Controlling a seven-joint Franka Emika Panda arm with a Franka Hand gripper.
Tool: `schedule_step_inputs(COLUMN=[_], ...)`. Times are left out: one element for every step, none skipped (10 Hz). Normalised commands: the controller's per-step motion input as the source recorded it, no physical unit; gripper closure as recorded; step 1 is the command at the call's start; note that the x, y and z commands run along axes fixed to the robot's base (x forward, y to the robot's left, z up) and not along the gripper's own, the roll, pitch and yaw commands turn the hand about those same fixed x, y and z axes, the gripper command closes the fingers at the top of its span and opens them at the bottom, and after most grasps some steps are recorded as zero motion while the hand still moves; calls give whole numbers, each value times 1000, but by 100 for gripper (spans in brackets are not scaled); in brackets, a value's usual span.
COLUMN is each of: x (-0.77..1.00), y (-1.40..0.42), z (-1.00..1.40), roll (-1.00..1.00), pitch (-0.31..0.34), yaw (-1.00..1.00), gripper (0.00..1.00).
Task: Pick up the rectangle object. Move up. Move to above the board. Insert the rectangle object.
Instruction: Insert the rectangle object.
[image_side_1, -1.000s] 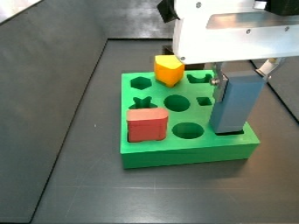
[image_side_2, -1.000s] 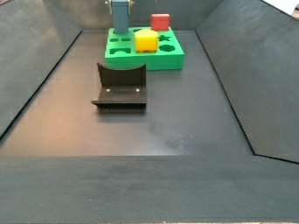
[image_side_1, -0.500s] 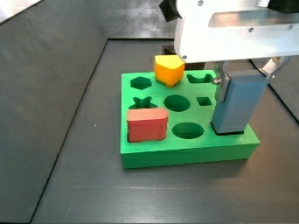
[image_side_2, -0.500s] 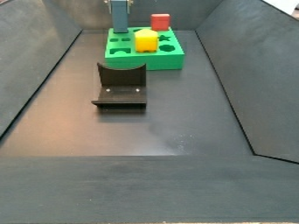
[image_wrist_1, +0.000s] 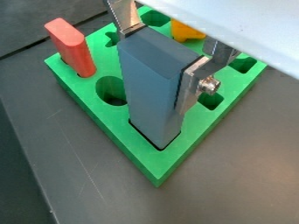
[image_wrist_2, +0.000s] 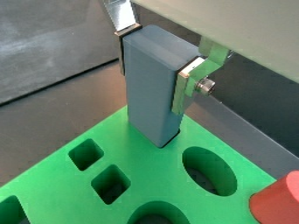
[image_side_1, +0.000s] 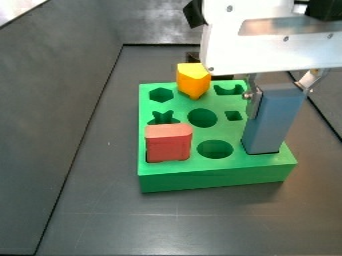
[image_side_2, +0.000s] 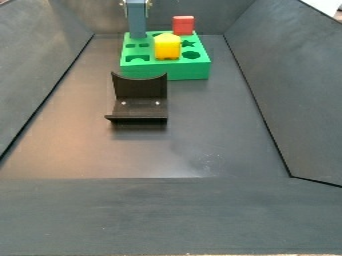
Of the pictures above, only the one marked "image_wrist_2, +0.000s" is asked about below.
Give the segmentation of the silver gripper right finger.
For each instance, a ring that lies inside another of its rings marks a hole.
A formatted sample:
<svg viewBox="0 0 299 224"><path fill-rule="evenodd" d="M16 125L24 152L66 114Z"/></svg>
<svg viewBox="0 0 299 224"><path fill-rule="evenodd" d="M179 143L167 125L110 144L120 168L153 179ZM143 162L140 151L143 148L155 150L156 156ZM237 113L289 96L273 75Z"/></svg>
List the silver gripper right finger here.
<svg viewBox="0 0 299 224"><path fill-rule="evenodd" d="M200 55L177 73L172 97L172 112L176 115L184 113L195 92L203 95L211 94L215 82L209 79L209 75L223 67L233 54L225 46L207 37L200 38L199 53Z"/></svg>

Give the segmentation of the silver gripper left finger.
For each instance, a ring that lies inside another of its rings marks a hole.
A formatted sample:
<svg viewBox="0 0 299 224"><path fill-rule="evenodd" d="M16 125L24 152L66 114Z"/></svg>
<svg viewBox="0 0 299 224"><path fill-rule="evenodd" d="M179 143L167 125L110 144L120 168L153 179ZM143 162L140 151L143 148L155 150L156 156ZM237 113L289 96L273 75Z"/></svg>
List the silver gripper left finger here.
<svg viewBox="0 0 299 224"><path fill-rule="evenodd" d="M114 35L117 36L120 49L120 73L125 74L122 38L132 32L137 31L141 28L141 25L137 23L136 11L130 0L101 0L101 3L116 30Z"/></svg>

